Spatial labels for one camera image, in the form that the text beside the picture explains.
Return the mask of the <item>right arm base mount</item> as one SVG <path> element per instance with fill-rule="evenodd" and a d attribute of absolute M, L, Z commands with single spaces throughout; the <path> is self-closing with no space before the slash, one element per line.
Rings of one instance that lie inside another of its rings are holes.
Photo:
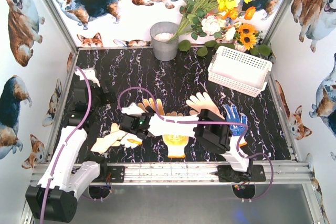
<path fill-rule="evenodd" d="M 234 171 L 228 165 L 217 167 L 217 171 L 211 173 L 218 177 L 220 182 L 265 182 L 266 176 L 262 165 L 253 165 L 247 172 Z"/>

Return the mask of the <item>yellow dotted work glove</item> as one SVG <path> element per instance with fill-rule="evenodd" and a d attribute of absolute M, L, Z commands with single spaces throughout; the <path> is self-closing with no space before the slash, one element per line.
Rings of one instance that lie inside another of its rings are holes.
<path fill-rule="evenodd" d="M 143 99 L 137 105 L 145 112 L 157 111 L 159 115 L 165 115 L 161 99 Z"/>

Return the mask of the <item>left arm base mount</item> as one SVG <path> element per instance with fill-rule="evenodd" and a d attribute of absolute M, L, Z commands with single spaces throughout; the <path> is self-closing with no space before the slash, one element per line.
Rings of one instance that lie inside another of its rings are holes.
<path fill-rule="evenodd" d="M 100 175 L 95 178 L 93 183 L 123 183 L 125 166 L 111 166 L 101 168 Z"/>

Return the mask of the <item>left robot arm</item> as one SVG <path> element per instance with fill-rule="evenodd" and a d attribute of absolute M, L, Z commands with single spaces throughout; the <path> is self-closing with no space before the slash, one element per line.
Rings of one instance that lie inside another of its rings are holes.
<path fill-rule="evenodd" d="M 89 156 L 77 170 L 73 170 L 77 155 L 93 128 L 93 98 L 96 85 L 84 78 L 77 81 L 80 111 L 70 114 L 54 155 L 36 186 L 29 186 L 25 197 L 35 219 L 69 223 L 75 216 L 78 200 L 93 181 L 108 177 L 106 160 Z"/>

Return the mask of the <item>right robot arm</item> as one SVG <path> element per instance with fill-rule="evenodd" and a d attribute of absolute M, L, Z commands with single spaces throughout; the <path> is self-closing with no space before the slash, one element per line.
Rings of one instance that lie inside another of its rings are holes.
<path fill-rule="evenodd" d="M 120 130 L 142 140 L 163 135 L 192 137 L 210 152 L 223 155 L 238 176 L 251 178 L 253 161 L 239 147 L 248 129 L 242 120 L 228 117 L 226 121 L 208 109 L 197 115 L 162 116 L 134 103 L 121 112 Z"/>

